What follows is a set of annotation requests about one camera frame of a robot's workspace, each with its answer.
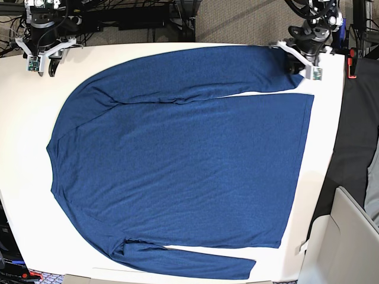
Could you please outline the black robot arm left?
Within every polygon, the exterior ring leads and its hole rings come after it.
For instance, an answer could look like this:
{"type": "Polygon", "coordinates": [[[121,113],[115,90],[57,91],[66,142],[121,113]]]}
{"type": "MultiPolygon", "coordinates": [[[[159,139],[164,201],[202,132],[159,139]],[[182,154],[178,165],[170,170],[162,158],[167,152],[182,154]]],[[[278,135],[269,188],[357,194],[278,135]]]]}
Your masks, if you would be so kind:
{"type": "Polygon", "coordinates": [[[288,53],[290,73],[302,70],[306,78],[320,80],[322,53],[332,54],[343,49],[345,20],[338,1],[286,1],[289,8],[304,20],[300,27],[290,26],[290,38],[281,43],[288,53]]]}

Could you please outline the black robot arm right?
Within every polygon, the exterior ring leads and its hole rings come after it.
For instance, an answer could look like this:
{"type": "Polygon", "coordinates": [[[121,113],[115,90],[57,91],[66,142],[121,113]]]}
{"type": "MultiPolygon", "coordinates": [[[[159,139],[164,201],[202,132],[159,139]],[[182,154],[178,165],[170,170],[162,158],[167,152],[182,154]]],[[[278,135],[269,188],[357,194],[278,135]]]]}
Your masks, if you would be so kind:
{"type": "Polygon", "coordinates": [[[25,52],[27,70],[43,76],[47,54],[59,44],[58,25],[62,15],[58,11],[60,1],[27,1],[26,27],[29,35],[23,39],[28,50],[25,52]]]}

